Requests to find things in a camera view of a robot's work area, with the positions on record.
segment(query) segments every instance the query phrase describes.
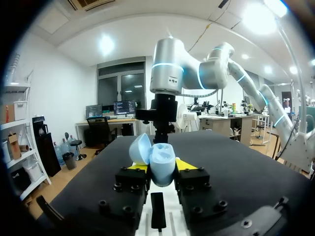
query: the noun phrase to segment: ceiling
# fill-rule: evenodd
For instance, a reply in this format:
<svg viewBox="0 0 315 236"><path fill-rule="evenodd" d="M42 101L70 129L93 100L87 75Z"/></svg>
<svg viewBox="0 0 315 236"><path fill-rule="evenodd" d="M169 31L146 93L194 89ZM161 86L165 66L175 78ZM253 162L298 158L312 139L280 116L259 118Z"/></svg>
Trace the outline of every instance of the ceiling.
<svg viewBox="0 0 315 236"><path fill-rule="evenodd" d="M246 7L253 2L262 1L231 0L220 9L221 0L116 0L93 12L74 12L66 5L67 0L57 0L38 17L31 32L91 66L114 59L152 56L156 42L169 34L182 40L188 50L204 31L208 19L214 21L223 14L191 50L192 56L202 60L213 47L226 41L235 48L232 59L246 70L274 83L296 79L289 71L294 63L279 32L256 35L241 21ZM310 80L314 73L309 66L310 47L290 14L281 18L281 25L300 62L303 79ZM107 56L99 48L104 34L115 44L114 51ZM250 59L242 59L241 54L249 55ZM272 74L264 72L266 65L272 67Z"/></svg>

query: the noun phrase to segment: white fan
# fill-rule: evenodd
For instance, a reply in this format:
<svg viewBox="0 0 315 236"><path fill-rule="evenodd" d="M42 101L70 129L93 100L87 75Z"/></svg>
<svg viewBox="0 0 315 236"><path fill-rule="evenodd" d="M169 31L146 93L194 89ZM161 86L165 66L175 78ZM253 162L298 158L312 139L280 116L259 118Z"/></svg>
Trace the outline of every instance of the white fan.
<svg viewBox="0 0 315 236"><path fill-rule="evenodd" d="M178 129L185 129L188 122L196 119L196 112L189 112L184 104L179 104L177 107L176 122L173 122L173 125Z"/></svg>

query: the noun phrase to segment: stool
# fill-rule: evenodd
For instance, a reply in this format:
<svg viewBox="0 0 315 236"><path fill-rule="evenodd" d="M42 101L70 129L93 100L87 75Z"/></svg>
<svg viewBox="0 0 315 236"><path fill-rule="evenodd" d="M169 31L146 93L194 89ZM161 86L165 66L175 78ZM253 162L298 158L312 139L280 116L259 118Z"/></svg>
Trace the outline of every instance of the stool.
<svg viewBox="0 0 315 236"><path fill-rule="evenodd" d="M74 140L70 142L70 146L75 146L77 148L78 151L78 158L79 160L82 160L82 158L86 158L87 155L86 154L81 154L79 151L79 145L82 144L81 140Z"/></svg>
<svg viewBox="0 0 315 236"><path fill-rule="evenodd" d="M261 129L264 129L265 126L263 126L263 125L257 125L257 128L259 129L259 135L256 136L256 138L262 139L262 136L261 136Z"/></svg>

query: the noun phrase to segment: white robotic arm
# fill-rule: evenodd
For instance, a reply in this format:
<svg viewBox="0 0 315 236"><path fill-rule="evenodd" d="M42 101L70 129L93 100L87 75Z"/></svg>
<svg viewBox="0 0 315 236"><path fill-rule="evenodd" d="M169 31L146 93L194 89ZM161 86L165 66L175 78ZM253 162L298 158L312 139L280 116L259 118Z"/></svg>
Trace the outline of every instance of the white robotic arm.
<svg viewBox="0 0 315 236"><path fill-rule="evenodd" d="M222 43L212 50L206 62L199 62L185 50L179 39L160 40L155 48L152 66L150 91L156 94L156 99L151 111L158 111L158 114L169 112L171 107L175 107L175 96L181 95L182 88L223 89L230 74L249 95L257 110L261 111L268 105L270 119L283 146L282 158L286 160L285 164L297 171L309 170L315 153L315 131L306 134L305 131L294 130L290 118L271 89L263 85L257 90L246 71L230 59L233 53L234 48L230 44ZM166 104L164 109L162 103L168 101L173 103ZM172 117L160 118L164 122L167 119L173 121L174 114Z"/></svg>

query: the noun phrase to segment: white storage box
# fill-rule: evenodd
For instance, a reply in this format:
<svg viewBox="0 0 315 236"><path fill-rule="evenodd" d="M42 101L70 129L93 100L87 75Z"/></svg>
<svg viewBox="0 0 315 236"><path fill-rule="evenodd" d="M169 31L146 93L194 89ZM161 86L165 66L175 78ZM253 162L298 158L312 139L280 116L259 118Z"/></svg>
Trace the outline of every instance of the white storage box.
<svg viewBox="0 0 315 236"><path fill-rule="evenodd" d="M9 154L9 149L8 149L8 141L2 142L2 150L3 150L3 160L5 163L9 163L11 161L11 157Z"/></svg>
<svg viewBox="0 0 315 236"><path fill-rule="evenodd" d="M20 120L20 119L26 119L26 106L27 101L18 101L13 102L14 104L14 119Z"/></svg>
<svg viewBox="0 0 315 236"><path fill-rule="evenodd" d="M32 182L36 182L42 176L38 161L29 158L23 162L22 166L24 170L29 174Z"/></svg>

